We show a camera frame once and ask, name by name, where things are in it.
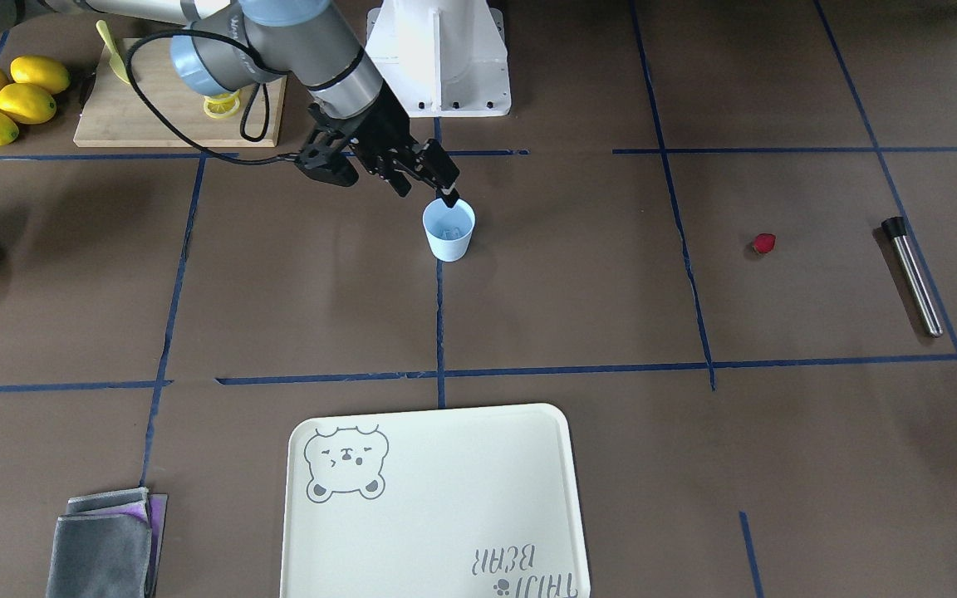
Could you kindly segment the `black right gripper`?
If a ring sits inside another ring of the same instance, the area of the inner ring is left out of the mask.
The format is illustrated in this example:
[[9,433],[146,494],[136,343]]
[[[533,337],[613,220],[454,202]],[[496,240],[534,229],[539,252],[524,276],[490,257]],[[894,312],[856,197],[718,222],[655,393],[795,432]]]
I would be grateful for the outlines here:
[[388,84],[372,105],[350,118],[333,118],[316,102],[307,110],[315,125],[295,155],[295,166],[309,179],[339,187],[356,184],[360,175],[345,156],[349,151],[366,173],[400,197],[417,181],[440,194],[446,208],[459,201],[459,167],[438,140],[419,143],[411,136],[409,114]]

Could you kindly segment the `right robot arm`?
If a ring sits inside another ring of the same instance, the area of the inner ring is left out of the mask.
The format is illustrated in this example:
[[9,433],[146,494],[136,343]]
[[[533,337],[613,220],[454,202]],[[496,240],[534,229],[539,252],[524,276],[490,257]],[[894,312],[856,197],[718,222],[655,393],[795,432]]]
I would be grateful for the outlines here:
[[179,78],[206,97],[295,76],[314,100],[314,129],[287,159],[309,179],[356,184],[358,169],[406,196],[415,181],[452,208],[459,168],[410,118],[331,1],[0,1],[0,33],[51,12],[103,12],[174,23]]

